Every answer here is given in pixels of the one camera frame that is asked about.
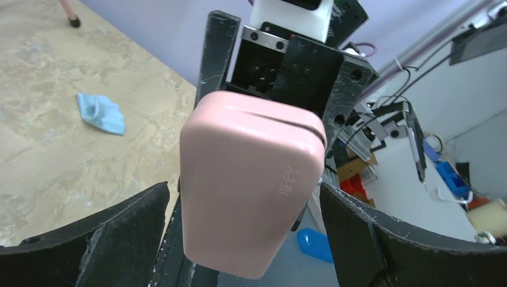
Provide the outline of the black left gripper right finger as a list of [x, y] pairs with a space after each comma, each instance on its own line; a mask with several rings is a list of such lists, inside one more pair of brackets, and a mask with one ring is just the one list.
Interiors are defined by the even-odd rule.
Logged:
[[506, 248], [443, 236], [333, 185], [320, 205], [340, 286], [505, 286]]

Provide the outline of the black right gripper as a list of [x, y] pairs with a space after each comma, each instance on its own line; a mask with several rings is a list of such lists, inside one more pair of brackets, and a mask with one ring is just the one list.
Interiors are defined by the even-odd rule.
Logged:
[[[314, 10], [320, 1], [286, 1]], [[363, 91], [378, 77], [349, 36], [368, 20], [358, 1], [334, 1], [328, 37], [322, 43], [269, 22], [246, 24], [231, 81], [225, 87], [240, 18], [208, 14], [195, 105], [223, 90], [258, 96], [322, 115], [330, 152]]]

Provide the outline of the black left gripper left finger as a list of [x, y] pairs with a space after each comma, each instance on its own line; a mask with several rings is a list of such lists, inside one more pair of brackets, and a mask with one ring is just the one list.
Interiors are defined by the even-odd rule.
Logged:
[[165, 182], [58, 229], [1, 248], [2, 286], [146, 286], [170, 192]]

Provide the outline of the pink glasses case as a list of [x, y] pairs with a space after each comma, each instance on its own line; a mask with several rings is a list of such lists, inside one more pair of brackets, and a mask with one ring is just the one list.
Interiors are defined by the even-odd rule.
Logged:
[[295, 106], [214, 91], [199, 101], [179, 141], [185, 256], [262, 277], [323, 174], [322, 120]]

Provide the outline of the blue plastic case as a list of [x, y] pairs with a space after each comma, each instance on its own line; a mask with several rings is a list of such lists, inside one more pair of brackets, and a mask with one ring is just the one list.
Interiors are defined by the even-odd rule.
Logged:
[[334, 262], [326, 235], [311, 228], [303, 228], [297, 231], [297, 243], [302, 253], [330, 264]]

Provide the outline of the red plastic bin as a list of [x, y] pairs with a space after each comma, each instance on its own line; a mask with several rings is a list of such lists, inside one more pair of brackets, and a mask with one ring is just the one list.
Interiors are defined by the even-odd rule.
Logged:
[[352, 196], [359, 194], [362, 197], [367, 198], [366, 191], [362, 184], [362, 178], [358, 173], [355, 174], [354, 176], [351, 176], [349, 179], [341, 181], [340, 188], [347, 194], [350, 194]]

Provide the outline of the cardboard box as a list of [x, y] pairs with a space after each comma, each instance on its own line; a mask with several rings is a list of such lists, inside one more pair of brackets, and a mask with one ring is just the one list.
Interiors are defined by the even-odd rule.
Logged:
[[350, 148], [339, 148], [333, 152], [335, 165], [337, 167], [337, 178], [339, 182], [348, 180], [352, 176], [363, 171], [368, 166], [378, 165], [374, 154], [370, 155], [368, 161], [361, 159]]

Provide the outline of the cream bucket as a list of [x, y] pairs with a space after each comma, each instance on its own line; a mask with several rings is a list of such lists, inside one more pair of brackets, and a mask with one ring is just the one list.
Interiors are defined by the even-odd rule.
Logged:
[[506, 237], [506, 202], [503, 199], [472, 209], [467, 217], [477, 233], [488, 231], [494, 237]]

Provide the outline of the crumpled light blue cloth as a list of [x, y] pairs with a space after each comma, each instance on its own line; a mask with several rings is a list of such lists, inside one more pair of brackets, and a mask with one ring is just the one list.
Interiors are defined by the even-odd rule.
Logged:
[[89, 125], [113, 135], [124, 136], [126, 125], [120, 107], [103, 95], [76, 95], [81, 118]]

